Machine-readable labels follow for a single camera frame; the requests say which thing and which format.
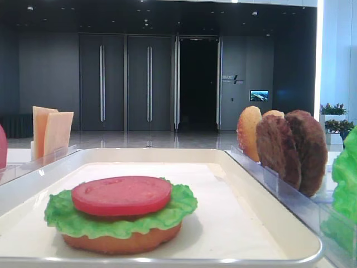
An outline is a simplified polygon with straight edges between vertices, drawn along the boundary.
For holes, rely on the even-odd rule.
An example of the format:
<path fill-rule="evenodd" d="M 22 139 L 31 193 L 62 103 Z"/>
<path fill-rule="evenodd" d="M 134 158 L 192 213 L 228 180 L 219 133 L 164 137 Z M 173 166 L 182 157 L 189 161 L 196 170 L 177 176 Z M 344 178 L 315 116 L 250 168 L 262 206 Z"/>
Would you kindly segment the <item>brown meat patty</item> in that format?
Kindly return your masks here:
<path fill-rule="evenodd" d="M 301 163 L 291 128 L 285 118 L 267 115 L 257 124 L 256 144 L 259 160 L 264 167 L 278 173 L 290 186 L 301 183 Z"/>
<path fill-rule="evenodd" d="M 295 139 L 301 163 L 299 191 L 307 197 L 314 196 L 322 185 L 327 163 L 325 133 L 310 113 L 295 110 L 285 115 Z"/>

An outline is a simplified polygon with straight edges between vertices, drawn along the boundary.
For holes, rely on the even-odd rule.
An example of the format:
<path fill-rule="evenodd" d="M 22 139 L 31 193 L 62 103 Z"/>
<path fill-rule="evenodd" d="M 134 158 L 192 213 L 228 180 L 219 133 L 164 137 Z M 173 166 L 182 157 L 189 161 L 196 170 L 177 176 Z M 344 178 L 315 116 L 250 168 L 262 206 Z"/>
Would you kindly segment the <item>front bread slice in rack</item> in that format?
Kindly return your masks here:
<path fill-rule="evenodd" d="M 246 156 L 255 162 L 259 162 L 256 126 L 261 119 L 260 109 L 256 106 L 249 106 L 242 111 L 237 124 L 238 146 Z"/>

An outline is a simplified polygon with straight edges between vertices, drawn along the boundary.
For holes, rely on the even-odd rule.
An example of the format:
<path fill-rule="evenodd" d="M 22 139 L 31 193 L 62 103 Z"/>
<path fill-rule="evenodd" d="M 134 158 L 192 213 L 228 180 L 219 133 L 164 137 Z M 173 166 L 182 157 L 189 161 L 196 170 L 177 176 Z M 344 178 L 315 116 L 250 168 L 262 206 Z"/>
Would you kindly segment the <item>rear bread slice in rack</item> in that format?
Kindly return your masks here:
<path fill-rule="evenodd" d="M 284 113 L 278 110 L 270 110 L 262 115 L 263 118 L 266 116 L 277 116 L 277 117 L 284 118 Z"/>

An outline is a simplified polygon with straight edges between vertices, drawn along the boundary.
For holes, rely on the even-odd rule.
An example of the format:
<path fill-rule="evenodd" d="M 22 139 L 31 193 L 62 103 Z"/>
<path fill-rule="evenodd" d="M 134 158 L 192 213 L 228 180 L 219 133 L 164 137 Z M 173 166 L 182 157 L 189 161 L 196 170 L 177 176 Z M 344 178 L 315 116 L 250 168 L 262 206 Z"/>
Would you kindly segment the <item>right pale cheese slice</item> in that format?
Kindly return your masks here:
<path fill-rule="evenodd" d="M 49 113 L 44 137 L 44 156 L 69 146 L 74 112 Z"/>

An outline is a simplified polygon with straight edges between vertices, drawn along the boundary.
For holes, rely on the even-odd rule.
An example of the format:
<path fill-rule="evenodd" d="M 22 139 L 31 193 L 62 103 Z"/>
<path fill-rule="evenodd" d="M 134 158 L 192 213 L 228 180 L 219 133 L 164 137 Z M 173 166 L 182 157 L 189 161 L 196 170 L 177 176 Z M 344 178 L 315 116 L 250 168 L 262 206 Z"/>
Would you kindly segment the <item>pale cheese slice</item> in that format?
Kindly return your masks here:
<path fill-rule="evenodd" d="M 69 146 L 74 112 L 49 113 L 44 137 L 44 156 Z"/>
<path fill-rule="evenodd" d="M 35 160 L 44 155 L 44 137 L 47 126 L 47 118 L 50 113 L 58 113 L 57 109 L 32 107 L 33 112 L 33 142 Z"/>

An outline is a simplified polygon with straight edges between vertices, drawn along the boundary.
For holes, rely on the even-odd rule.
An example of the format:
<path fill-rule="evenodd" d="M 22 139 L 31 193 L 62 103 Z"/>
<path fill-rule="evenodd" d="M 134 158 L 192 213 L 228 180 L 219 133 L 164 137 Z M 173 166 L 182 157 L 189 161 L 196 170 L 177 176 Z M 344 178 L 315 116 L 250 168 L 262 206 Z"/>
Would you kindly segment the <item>bottom bread bun slice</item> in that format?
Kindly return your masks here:
<path fill-rule="evenodd" d="M 151 229 L 147 234 L 138 232 L 132 233 L 130 238 L 115 238 L 111 236 L 100 236 L 90 239 L 88 236 L 71 237 L 64 234 L 62 237 L 69 246 L 90 252 L 102 253 L 106 255 L 129 255 L 149 252 L 163 243 L 166 243 L 177 236 L 182 224 L 161 230 Z"/>

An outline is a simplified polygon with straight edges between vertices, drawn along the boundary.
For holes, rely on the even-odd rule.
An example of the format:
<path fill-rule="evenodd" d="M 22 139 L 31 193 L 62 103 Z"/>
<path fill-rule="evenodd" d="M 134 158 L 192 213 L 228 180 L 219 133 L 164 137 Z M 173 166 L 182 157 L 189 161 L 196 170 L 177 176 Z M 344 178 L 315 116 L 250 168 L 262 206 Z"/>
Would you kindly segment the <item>left pale cheese slice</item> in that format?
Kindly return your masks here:
<path fill-rule="evenodd" d="M 50 113 L 58 113 L 57 109 L 32 107 L 33 112 L 33 142 L 35 160 L 44 155 L 44 137 L 47 126 L 47 118 Z"/>

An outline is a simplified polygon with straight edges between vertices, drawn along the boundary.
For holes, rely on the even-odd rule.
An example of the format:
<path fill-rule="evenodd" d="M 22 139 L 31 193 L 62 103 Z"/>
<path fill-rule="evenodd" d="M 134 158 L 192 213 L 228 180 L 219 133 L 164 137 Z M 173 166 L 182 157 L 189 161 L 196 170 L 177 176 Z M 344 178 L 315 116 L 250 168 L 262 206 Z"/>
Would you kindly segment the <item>red tomato slice in rack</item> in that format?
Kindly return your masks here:
<path fill-rule="evenodd" d="M 0 169 L 6 167 L 7 163 L 7 138 L 3 127 L 0 125 Z"/>

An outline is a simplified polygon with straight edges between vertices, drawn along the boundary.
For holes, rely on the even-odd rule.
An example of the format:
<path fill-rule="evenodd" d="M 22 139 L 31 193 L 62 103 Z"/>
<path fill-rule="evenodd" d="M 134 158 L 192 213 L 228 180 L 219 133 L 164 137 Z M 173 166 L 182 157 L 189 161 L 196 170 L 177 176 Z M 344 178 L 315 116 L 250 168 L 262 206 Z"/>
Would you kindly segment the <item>middle dark double door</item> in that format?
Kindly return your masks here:
<path fill-rule="evenodd" d="M 169 131 L 171 40 L 128 38 L 128 129 Z"/>

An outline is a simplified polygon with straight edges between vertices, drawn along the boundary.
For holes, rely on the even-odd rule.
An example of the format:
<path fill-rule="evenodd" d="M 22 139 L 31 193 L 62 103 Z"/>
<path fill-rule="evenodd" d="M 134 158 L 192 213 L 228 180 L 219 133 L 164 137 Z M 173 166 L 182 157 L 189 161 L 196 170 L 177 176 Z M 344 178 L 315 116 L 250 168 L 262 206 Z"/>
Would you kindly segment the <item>dark double door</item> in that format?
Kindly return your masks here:
<path fill-rule="evenodd" d="M 128 129 L 169 131 L 171 40 L 128 38 Z"/>
<path fill-rule="evenodd" d="M 124 130 L 124 39 L 80 36 L 81 128 Z"/>

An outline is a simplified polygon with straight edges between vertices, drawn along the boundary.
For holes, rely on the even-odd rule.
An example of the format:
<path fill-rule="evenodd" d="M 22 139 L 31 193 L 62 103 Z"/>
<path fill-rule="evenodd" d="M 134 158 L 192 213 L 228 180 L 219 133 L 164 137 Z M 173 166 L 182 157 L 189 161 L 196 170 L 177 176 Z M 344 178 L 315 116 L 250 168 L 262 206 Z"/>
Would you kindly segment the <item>left dark double door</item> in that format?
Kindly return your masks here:
<path fill-rule="evenodd" d="M 80 36 L 81 128 L 124 130 L 124 39 Z"/>

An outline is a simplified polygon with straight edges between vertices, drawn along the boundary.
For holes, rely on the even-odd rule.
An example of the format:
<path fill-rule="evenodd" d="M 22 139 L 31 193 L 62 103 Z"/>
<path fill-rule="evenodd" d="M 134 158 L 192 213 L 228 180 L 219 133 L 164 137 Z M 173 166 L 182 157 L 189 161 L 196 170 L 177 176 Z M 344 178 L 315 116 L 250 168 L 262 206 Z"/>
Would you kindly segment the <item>white rectangular serving tray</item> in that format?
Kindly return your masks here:
<path fill-rule="evenodd" d="M 323 244 L 228 153 L 214 149 L 87 149 L 18 166 L 1 181 L 2 267 L 316 267 Z M 74 250 L 44 221 L 51 194 L 127 175 L 188 185 L 197 210 L 171 242 L 134 256 Z"/>

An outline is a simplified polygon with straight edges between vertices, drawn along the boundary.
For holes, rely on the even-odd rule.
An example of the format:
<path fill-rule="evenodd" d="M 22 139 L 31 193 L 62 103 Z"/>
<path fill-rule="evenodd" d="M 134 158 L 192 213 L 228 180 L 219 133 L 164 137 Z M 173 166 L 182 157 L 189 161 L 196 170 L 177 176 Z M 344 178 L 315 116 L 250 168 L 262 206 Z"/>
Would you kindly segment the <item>flower planter box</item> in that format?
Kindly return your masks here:
<path fill-rule="evenodd" d="M 342 145 L 345 137 L 354 128 L 354 123 L 348 120 L 331 119 L 325 122 L 326 142 L 329 145 Z"/>
<path fill-rule="evenodd" d="M 342 121 L 347 119 L 346 109 L 343 104 L 330 104 L 320 105 L 320 123 L 322 127 L 327 130 L 326 122 L 329 120 Z"/>

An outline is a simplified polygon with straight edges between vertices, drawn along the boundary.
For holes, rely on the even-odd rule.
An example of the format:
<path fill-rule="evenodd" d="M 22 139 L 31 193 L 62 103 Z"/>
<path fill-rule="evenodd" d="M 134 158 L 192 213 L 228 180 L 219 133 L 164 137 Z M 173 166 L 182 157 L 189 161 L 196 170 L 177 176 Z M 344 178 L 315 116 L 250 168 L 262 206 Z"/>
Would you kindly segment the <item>clear acrylic rack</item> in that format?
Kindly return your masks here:
<path fill-rule="evenodd" d="M 325 247 L 325 256 L 336 267 L 356 267 L 356 224 L 332 207 L 332 190 L 323 187 L 308 198 L 243 154 L 235 146 L 229 154 L 299 220 L 316 232 Z"/>
<path fill-rule="evenodd" d="M 53 153 L 34 159 L 34 149 L 8 149 L 6 167 L 1 168 L 1 185 L 76 152 L 77 145 L 56 149 Z"/>

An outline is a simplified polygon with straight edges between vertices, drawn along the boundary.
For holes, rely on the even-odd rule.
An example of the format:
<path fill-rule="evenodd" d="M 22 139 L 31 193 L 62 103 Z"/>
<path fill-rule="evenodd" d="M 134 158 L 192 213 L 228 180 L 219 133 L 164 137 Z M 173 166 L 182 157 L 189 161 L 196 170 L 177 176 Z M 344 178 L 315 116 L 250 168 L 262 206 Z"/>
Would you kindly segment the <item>small wall display screen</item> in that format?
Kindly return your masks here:
<path fill-rule="evenodd" d="M 267 102 L 269 91 L 267 90 L 251 90 L 250 101 L 251 102 Z"/>

